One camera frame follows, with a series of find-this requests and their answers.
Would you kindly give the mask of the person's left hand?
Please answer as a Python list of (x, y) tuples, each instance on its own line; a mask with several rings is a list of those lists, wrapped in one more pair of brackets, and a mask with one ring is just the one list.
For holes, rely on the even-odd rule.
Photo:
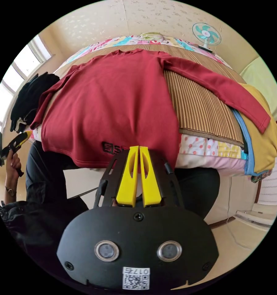
[(19, 174), (17, 169), (21, 169), (20, 158), (17, 153), (12, 150), (9, 151), (6, 159), (6, 181), (5, 185), (8, 188), (16, 187), (18, 183)]

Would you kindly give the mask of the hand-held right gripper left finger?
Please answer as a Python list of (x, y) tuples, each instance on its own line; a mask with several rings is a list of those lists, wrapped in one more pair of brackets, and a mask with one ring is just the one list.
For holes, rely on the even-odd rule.
[(121, 206), (134, 206), (136, 203), (136, 190), (138, 179), (139, 146), (130, 147), (121, 182), (116, 195), (116, 201)]

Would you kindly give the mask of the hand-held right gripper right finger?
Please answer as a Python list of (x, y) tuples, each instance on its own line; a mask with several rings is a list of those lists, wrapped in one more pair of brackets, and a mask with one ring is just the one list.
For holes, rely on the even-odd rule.
[(157, 184), (155, 170), (148, 147), (139, 147), (142, 201), (144, 207), (160, 205), (162, 197)]

